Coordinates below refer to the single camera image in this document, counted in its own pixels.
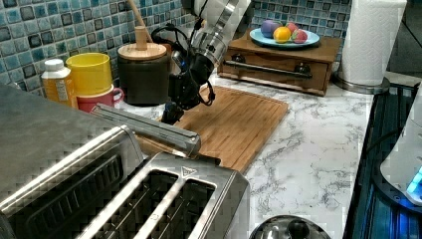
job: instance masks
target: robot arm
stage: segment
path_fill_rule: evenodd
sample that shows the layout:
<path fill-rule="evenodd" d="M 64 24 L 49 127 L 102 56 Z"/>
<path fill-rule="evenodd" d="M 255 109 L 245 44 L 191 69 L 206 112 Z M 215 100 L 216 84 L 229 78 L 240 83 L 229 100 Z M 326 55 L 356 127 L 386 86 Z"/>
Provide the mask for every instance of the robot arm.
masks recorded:
<path fill-rule="evenodd" d="M 201 103 L 211 106 L 215 95 L 208 79 L 223 60 L 230 42 L 246 32 L 253 17 L 251 0 L 182 0 L 182 5 L 198 20 L 188 49 L 173 52 L 172 58 L 181 73 L 170 75 L 171 103 L 166 105 L 162 118 L 167 123 L 175 123 L 183 111 Z M 209 89 L 207 101 L 199 95 L 200 87 L 205 84 Z"/>

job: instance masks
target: wooden cutting board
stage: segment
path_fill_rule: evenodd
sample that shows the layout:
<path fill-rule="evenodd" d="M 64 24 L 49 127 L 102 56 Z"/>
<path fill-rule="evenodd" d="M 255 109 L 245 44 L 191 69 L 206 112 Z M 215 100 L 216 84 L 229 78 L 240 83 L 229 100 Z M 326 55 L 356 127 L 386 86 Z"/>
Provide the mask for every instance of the wooden cutting board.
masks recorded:
<path fill-rule="evenodd" d="M 201 136 L 201 154 L 245 172 L 285 116 L 288 104 L 222 87 L 214 87 L 214 92 L 211 107 L 201 104 L 185 112 L 175 125 Z"/>

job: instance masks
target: black canister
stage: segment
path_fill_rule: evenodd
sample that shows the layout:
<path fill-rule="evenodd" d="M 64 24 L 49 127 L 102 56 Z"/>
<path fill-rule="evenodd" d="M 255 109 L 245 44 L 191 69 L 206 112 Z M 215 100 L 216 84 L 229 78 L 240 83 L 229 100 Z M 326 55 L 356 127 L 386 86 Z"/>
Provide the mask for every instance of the black canister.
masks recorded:
<path fill-rule="evenodd" d="M 164 46 L 146 43 L 144 27 L 136 27 L 136 44 L 118 49 L 117 66 L 124 101 L 133 106 L 156 106 L 168 99 L 170 56 Z"/>

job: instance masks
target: stainless steel toaster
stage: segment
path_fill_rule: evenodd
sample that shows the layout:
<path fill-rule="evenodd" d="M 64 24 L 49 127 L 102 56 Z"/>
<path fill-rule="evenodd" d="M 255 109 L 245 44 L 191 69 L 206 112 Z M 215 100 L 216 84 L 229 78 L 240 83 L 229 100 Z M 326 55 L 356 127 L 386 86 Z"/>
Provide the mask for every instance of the stainless steel toaster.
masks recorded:
<path fill-rule="evenodd" d="M 134 122 L 1 85 L 0 103 L 0 225 L 13 238 L 247 238 L 249 183 L 239 172 L 145 157 Z"/>
<path fill-rule="evenodd" d="M 249 190 L 237 171 L 159 153 L 79 238 L 244 239 Z"/>

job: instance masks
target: toaster slot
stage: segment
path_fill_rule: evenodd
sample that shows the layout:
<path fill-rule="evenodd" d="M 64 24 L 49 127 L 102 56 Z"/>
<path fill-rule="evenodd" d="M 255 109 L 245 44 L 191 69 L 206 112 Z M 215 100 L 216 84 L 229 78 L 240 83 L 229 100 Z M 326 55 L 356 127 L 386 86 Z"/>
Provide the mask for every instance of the toaster slot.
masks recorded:
<path fill-rule="evenodd" d="M 133 238 L 176 180 L 177 176 L 170 173 L 149 172 L 96 238 Z"/>
<path fill-rule="evenodd" d="M 215 187 L 210 184 L 187 180 L 149 238 L 188 238 L 214 191 Z"/>

